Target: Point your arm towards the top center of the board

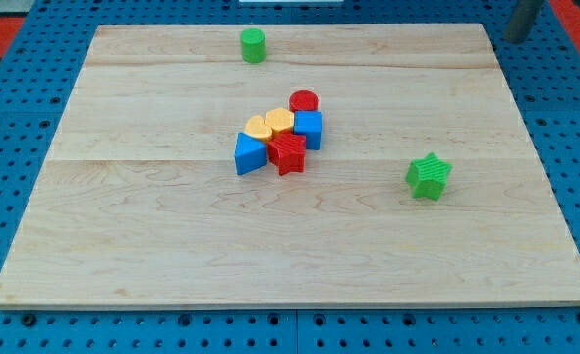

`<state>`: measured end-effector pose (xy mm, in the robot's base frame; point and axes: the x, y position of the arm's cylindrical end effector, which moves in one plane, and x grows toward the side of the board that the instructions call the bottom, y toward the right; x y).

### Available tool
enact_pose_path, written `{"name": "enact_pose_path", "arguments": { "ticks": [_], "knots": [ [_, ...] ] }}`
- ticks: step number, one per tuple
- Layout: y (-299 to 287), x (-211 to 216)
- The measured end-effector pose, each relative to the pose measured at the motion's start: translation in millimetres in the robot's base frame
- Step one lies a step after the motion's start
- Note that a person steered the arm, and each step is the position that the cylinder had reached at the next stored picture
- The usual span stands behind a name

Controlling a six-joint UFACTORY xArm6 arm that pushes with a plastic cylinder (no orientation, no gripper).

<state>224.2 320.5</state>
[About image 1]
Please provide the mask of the grey robot arm stick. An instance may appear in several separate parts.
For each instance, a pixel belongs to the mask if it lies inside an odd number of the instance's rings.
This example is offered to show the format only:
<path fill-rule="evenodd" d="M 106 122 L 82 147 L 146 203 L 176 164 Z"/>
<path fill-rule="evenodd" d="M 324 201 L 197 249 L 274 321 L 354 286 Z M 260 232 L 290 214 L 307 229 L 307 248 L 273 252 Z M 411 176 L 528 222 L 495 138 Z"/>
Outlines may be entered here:
<path fill-rule="evenodd" d="M 523 43 L 543 7 L 544 0 L 518 0 L 508 24 L 503 39 L 511 44 Z"/>

